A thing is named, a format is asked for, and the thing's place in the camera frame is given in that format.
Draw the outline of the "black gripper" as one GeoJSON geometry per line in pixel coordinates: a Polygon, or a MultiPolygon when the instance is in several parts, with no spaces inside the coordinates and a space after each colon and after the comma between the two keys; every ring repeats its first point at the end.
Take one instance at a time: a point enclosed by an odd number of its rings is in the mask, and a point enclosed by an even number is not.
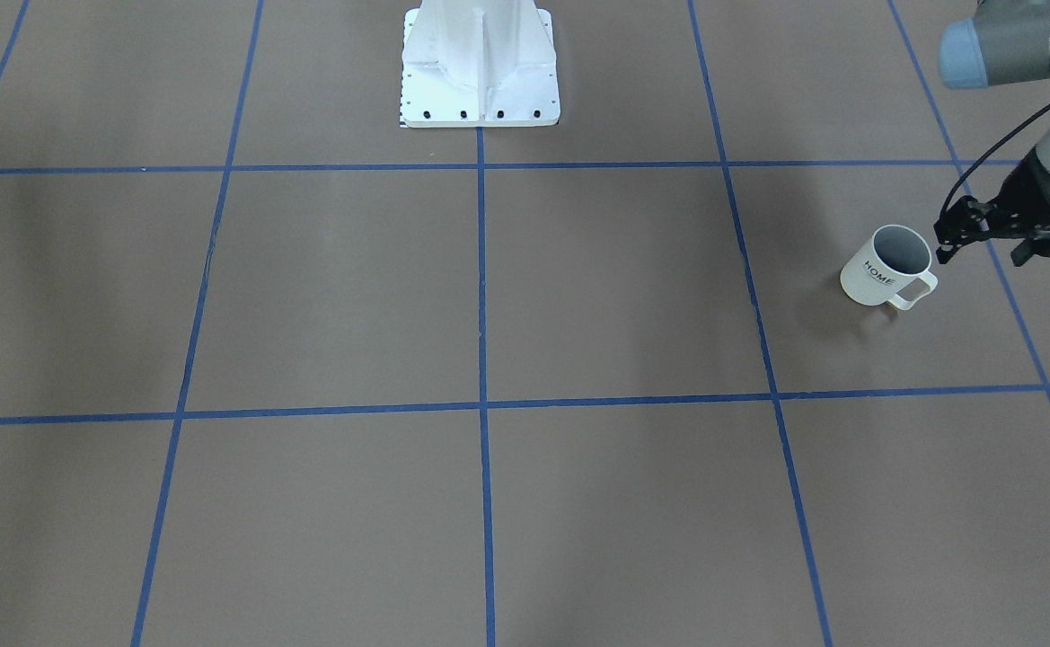
{"type": "Polygon", "coordinates": [[[940,265],[971,244],[1016,239],[1010,251],[1014,267],[1036,257],[1050,258],[1050,172],[1037,158],[1024,158],[989,202],[960,199],[945,208],[932,226],[940,265]]]}

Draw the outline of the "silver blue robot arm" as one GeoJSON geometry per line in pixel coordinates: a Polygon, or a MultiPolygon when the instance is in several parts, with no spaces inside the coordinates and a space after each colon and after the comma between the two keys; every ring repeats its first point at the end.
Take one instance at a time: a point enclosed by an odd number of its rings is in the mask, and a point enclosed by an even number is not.
{"type": "MultiPolygon", "coordinates": [[[[980,1],[972,17],[948,25],[940,38],[939,71],[950,89],[1050,79],[1050,1],[980,1]]],[[[940,263],[989,239],[1016,242],[1010,260],[1017,267],[1050,258],[1050,127],[995,197],[949,192],[932,229],[940,263]]]]}

